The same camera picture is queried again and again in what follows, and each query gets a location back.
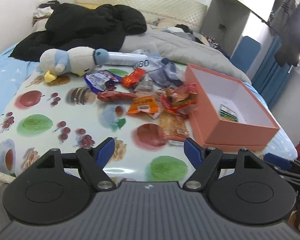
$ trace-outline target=plush toy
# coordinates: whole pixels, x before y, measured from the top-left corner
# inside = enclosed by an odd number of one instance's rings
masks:
[[[68,51],[48,49],[41,55],[39,66],[45,73],[44,81],[50,83],[68,72],[81,77],[98,65],[106,64],[108,60],[109,53],[105,49],[89,47],[76,47]]]

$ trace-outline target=dark coat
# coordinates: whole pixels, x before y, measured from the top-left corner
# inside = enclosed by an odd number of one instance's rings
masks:
[[[143,15],[126,5],[104,4],[96,9],[63,3],[46,23],[46,31],[21,41],[10,57],[39,61],[47,49],[69,50],[78,46],[119,51],[126,35],[146,31]]]

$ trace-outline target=cream tufted headboard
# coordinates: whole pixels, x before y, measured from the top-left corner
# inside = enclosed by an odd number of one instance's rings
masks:
[[[194,0],[76,0],[76,3],[88,8],[102,4],[124,4],[139,10],[147,23],[158,19],[171,19],[177,24],[188,25],[199,32],[207,6]]]

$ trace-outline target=open box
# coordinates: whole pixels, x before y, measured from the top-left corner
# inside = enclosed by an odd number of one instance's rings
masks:
[[[263,150],[280,129],[259,100],[238,79],[188,64],[186,83],[196,83],[197,107],[189,115],[195,141],[225,152],[242,147]],[[236,112],[239,122],[222,120],[220,105]]]

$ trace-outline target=light blue bed sheet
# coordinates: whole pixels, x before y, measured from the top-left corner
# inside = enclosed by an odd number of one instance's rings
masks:
[[[0,115],[17,93],[21,84],[36,69],[38,62],[22,61],[11,58],[13,45],[0,54]]]
[[[268,110],[269,114],[273,117],[274,116],[270,112],[267,103],[262,98],[261,95],[255,90],[255,88],[244,82],[244,84],[247,86],[247,88],[256,96],[256,98],[263,104],[263,106]],[[267,147],[263,150],[263,152],[266,153],[272,153],[274,155],[277,155],[279,157],[292,160],[296,159],[298,157],[297,150],[295,149],[292,141],[289,139],[286,132],[282,129],[280,124],[277,122],[277,124],[280,127],[280,130],[277,132],[277,134],[272,138],[272,140],[268,143]]]

